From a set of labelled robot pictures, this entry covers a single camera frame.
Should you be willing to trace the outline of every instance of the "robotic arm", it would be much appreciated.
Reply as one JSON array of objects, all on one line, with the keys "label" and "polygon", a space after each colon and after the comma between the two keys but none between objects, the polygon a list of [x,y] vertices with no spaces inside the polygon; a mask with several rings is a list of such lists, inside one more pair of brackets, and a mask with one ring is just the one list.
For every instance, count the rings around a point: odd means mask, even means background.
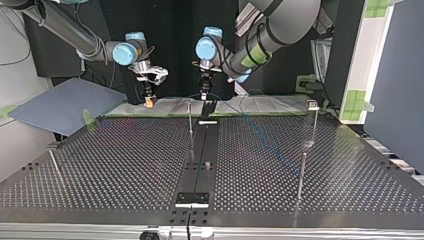
[{"label": "robotic arm", "polygon": [[206,100],[214,72],[223,71],[228,82],[243,83],[250,74],[271,60],[272,53],[299,41],[312,27],[321,0],[250,0],[266,17],[250,36],[260,14],[252,22],[243,46],[232,53],[221,44],[223,32],[206,27],[196,45],[198,66],[202,71],[202,100]]},{"label": "robotic arm", "polygon": [[22,11],[40,26],[73,46],[82,59],[106,63],[114,61],[122,66],[128,66],[138,75],[137,80],[145,84],[146,106],[153,107],[155,96],[149,84],[160,85],[168,76],[168,71],[151,65],[149,56],[154,47],[148,48],[144,34],[133,32],[125,35],[124,42],[104,42],[93,31],[53,3],[74,4],[87,1],[89,0],[0,0],[3,6]]}]

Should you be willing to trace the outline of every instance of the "black backdrop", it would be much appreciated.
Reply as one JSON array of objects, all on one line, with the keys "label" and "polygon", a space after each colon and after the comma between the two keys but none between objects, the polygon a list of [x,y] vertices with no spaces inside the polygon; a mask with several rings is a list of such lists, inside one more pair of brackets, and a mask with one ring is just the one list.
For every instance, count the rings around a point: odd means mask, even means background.
[{"label": "black backdrop", "polygon": [[[73,15],[74,6],[61,7]],[[216,26],[224,30],[223,43],[234,51],[237,12],[237,0],[91,0],[79,10],[84,24],[105,40],[124,40],[127,32],[145,33],[148,44],[156,46],[151,55],[153,64],[169,70],[168,79],[156,89],[159,98],[198,93],[200,74],[191,65],[197,59],[196,42],[205,26]],[[52,77],[54,84],[59,84],[81,74],[80,60],[72,47],[34,21],[27,18],[26,23],[39,76]],[[109,86],[112,65],[87,64],[91,70],[84,78]],[[141,102],[135,93],[141,87],[136,84],[130,70],[118,67],[113,86],[125,92],[132,104]],[[217,74],[213,84],[213,93],[224,100],[233,96],[234,85],[226,83],[223,74]]]}]

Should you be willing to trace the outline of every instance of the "metal plate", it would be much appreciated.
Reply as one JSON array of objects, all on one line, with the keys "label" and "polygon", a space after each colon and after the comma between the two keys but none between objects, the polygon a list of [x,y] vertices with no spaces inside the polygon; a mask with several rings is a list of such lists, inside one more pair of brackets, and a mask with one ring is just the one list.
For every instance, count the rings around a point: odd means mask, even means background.
[{"label": "metal plate", "polygon": [[424,229],[424,188],[333,118],[313,122],[221,119],[209,224]]},{"label": "metal plate", "polygon": [[[55,153],[61,172],[47,155],[3,183],[0,212],[39,212],[34,222],[168,224],[189,149],[186,119],[106,119]],[[62,220],[63,211],[79,219]]]},{"label": "metal plate", "polygon": [[420,184],[332,117],[313,122],[222,118],[192,144],[187,119],[106,119],[56,153],[60,174],[45,155],[2,182],[0,222],[185,226],[174,202],[193,189],[210,207],[192,226],[424,229]]}]

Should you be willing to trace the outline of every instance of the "gray panel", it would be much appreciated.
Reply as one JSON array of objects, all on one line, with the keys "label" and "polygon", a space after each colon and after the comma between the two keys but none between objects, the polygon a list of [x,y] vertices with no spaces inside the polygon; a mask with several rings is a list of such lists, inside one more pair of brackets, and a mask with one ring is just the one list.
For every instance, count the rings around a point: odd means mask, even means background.
[{"label": "gray panel", "polygon": [[380,62],[365,130],[385,147],[424,173],[422,58],[424,1],[395,5]]},{"label": "gray panel", "polygon": [[94,119],[108,113],[124,100],[122,93],[73,78],[20,105],[10,117],[70,136],[86,125],[84,109]]}]

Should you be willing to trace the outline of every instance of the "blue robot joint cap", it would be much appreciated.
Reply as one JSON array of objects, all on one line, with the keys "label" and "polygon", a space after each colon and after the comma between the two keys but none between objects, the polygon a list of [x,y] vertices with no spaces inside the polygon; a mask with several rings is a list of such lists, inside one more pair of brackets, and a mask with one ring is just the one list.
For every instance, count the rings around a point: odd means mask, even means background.
[{"label": "blue robot joint cap", "polygon": [[209,37],[202,37],[196,45],[197,57],[202,60],[212,60],[217,54],[215,43]]}]

